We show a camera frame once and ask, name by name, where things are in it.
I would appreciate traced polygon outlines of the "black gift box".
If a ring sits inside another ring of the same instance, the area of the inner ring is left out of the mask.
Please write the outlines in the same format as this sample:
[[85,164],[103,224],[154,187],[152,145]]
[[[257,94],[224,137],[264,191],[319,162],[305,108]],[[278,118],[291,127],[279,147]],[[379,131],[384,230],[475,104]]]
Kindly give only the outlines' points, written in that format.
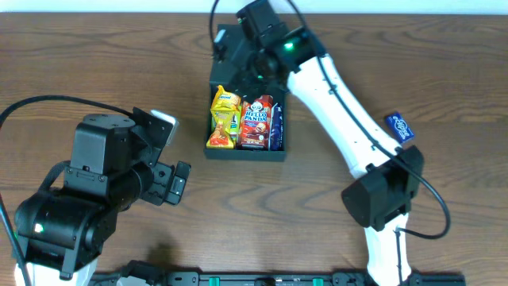
[[[220,30],[225,30],[224,37],[239,37],[244,38],[244,34],[239,25],[233,24],[220,24]],[[226,86],[228,83],[228,64],[223,62],[217,64],[213,62],[210,73],[210,102],[213,101],[217,92],[217,85],[221,84]],[[274,103],[279,103],[281,106],[286,105],[286,92],[277,86],[270,86],[265,91],[266,94],[272,95]],[[250,161],[274,161],[283,162],[286,159],[286,134],[283,133],[283,146],[279,151],[263,150],[263,149],[209,149],[205,147],[203,152],[207,159],[211,160],[250,160]]]

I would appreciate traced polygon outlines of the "small yellow snack packet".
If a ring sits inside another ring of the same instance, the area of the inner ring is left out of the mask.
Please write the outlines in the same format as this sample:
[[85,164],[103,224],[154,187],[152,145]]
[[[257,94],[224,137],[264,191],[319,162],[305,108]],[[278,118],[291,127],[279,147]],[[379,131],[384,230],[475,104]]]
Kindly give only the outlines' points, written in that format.
[[211,104],[211,110],[238,111],[241,106],[241,97],[226,91],[222,85],[217,86],[217,92]]

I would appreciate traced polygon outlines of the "long yellow orange snack packet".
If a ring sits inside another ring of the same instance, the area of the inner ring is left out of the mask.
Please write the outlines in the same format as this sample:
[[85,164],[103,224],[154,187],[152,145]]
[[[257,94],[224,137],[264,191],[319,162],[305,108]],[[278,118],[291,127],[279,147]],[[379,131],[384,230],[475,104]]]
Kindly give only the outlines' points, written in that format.
[[235,143],[231,137],[233,117],[237,109],[212,108],[210,110],[215,127],[206,143],[208,149],[234,149]]

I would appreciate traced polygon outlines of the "red Hello Panda box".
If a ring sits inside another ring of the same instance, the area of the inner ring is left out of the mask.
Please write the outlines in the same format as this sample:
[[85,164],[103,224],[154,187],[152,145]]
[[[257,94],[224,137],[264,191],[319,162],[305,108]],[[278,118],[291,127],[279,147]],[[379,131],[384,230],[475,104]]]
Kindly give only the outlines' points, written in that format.
[[273,98],[261,95],[253,103],[243,102],[237,147],[240,149],[268,149]]

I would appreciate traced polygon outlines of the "green Pretz snack box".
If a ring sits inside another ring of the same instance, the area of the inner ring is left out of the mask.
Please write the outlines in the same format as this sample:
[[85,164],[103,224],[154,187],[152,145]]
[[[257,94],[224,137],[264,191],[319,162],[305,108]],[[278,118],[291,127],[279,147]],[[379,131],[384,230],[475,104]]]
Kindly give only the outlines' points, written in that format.
[[[237,114],[233,117],[232,127],[231,127],[231,137],[233,139],[233,142],[237,143],[237,136],[238,136],[238,130],[239,130],[239,123],[240,123],[240,111],[237,112]],[[211,131],[215,127],[215,122],[212,119],[211,121]]]

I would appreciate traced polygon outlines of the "blue Dairy Milk chocolate bar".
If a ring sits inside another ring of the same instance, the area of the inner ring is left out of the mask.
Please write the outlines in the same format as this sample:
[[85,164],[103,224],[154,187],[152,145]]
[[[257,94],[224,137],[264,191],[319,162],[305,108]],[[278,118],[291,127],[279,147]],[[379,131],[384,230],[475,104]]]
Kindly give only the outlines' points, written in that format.
[[283,108],[276,103],[272,107],[269,149],[279,151],[283,147]]

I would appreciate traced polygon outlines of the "blue Eclipse mint tin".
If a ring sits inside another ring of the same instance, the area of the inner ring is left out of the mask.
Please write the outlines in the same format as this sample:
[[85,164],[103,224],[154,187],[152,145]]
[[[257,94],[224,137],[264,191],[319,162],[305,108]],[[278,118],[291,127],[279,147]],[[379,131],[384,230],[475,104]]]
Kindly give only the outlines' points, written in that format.
[[387,115],[385,123],[400,143],[406,143],[414,138],[414,132],[399,112]]

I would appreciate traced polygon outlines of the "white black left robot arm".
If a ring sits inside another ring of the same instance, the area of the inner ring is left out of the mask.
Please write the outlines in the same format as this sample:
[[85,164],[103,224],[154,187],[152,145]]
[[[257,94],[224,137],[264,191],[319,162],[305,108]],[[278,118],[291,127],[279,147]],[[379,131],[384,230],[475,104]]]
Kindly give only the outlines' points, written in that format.
[[75,129],[71,159],[56,164],[15,214],[25,259],[16,282],[86,285],[117,217],[137,200],[176,205],[191,167],[159,161],[178,120],[138,108],[128,115],[89,114]]

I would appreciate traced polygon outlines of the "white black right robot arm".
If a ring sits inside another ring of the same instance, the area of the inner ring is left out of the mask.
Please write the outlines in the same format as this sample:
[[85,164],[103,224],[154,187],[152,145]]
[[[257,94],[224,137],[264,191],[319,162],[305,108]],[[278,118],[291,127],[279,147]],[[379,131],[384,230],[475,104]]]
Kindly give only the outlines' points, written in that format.
[[423,157],[382,130],[348,89],[306,23],[289,29],[267,1],[237,12],[235,25],[210,26],[212,79],[245,99],[276,89],[294,95],[321,123],[353,177],[341,198],[364,228],[368,275],[402,285],[411,268],[406,224],[421,183]]

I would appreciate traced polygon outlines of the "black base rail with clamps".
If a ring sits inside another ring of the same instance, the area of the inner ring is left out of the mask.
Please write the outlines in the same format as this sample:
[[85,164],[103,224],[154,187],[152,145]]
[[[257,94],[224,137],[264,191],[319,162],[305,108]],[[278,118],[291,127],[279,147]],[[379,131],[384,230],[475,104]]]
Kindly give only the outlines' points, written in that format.
[[130,261],[111,273],[95,273],[89,286],[369,286],[374,280],[364,271],[332,274],[170,272],[143,261]]

